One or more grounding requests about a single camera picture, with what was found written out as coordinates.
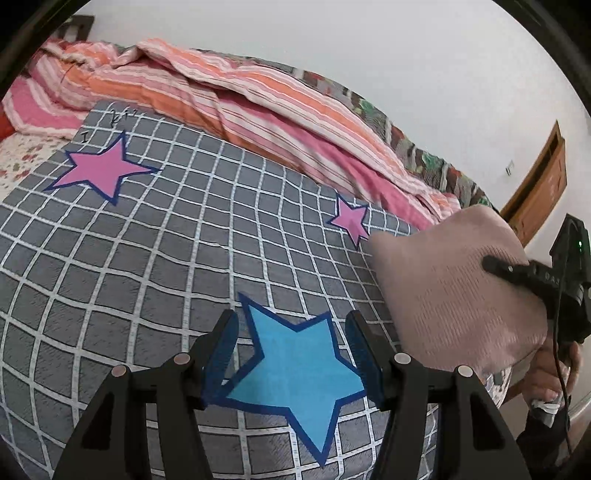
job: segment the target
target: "ribbed pink fabric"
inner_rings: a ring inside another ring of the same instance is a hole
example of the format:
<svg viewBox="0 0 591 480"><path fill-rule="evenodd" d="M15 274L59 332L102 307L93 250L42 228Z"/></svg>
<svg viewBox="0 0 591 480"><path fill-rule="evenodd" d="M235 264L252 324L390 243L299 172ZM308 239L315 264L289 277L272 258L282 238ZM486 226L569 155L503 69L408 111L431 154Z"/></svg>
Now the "ribbed pink fabric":
<svg viewBox="0 0 591 480"><path fill-rule="evenodd" d="M492 209L474 205L409 237L372 233L369 245L402 348L423 365L485 378L544 342L544 303L481 267L485 255L528 261Z"/></svg>

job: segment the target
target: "human hand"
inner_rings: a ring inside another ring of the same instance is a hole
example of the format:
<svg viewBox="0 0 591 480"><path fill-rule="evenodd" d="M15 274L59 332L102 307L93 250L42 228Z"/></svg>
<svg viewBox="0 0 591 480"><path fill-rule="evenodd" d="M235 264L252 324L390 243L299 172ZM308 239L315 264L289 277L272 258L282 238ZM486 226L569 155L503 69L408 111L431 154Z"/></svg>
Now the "human hand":
<svg viewBox="0 0 591 480"><path fill-rule="evenodd" d="M530 369L523 379L522 395L528 405L531 404L532 400L542 400L544 403L551 402L562 394L552 347L553 338L549 334L542 347L535 353ZM577 342L573 342L570 346L569 357L571 361L570 373L569 368L564 363L559 362L568 395L572 393L579 379L579 372L583 363L581 346Z"/></svg>

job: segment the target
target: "checkered fabric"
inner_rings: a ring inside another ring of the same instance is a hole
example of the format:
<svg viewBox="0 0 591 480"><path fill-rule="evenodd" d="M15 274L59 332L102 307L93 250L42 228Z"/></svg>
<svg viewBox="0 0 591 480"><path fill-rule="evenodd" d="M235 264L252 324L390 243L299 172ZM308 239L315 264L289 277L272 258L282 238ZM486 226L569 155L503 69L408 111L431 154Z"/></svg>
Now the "checkered fabric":
<svg viewBox="0 0 591 480"><path fill-rule="evenodd" d="M0 205L0 433L34 479L51 477L114 365L161 365L188 351L228 307L241 332L227 375L248 360L253 347L238 292L293 322L330 310L347 359L344 319L352 309L397 346L365 244L355 251L326 224L335 214L333 189L178 122L130 112L97 104L65 147L96 153L125 129L128 158L162 169L125 179L116 206L86 186L43 192L70 167L62 151ZM411 233L373 206L366 222L370 232ZM422 479L433 466L436 410L427 412ZM196 416L222 479L365 480L388 420L367 398L342 408L320 468L282 417L216 406ZM160 478L154 405L148 418L152 473Z"/></svg>

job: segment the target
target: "silver screw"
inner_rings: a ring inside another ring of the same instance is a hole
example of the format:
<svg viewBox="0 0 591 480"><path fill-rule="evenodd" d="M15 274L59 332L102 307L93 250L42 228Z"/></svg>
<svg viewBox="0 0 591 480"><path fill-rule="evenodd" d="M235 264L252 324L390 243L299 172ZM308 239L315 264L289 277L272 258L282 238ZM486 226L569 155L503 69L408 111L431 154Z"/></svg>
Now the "silver screw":
<svg viewBox="0 0 591 480"><path fill-rule="evenodd" d="M463 377L470 378L472 376L472 374L474 373L474 370L472 370L467 365L460 365L457 368L457 372Z"/></svg>
<svg viewBox="0 0 591 480"><path fill-rule="evenodd" d="M177 365L188 364L189 360L191 360L191 357L188 353L178 353L174 356L174 363L176 363Z"/></svg>
<svg viewBox="0 0 591 480"><path fill-rule="evenodd" d="M125 372L127 372L127 367L125 365L117 365L111 370L111 375L114 377L123 377Z"/></svg>
<svg viewBox="0 0 591 480"><path fill-rule="evenodd" d="M407 353L397 353L394 355L394 361L401 365L408 365L411 361L411 358Z"/></svg>

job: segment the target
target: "striped blanket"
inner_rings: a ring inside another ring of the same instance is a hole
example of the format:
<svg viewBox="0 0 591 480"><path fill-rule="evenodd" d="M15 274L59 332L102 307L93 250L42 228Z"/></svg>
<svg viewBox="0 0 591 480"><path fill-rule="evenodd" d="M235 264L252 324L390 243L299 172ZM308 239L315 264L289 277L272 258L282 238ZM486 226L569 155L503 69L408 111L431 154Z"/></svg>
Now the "striped blanket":
<svg viewBox="0 0 591 480"><path fill-rule="evenodd" d="M453 195L409 173L347 107L278 70L152 39L122 54L106 43L49 41L28 73L3 100L21 132L40 133L50 115L47 133L71 138L67 131L97 101L135 102L381 205L419 229L460 209ZM33 109L45 116L26 114Z"/></svg>

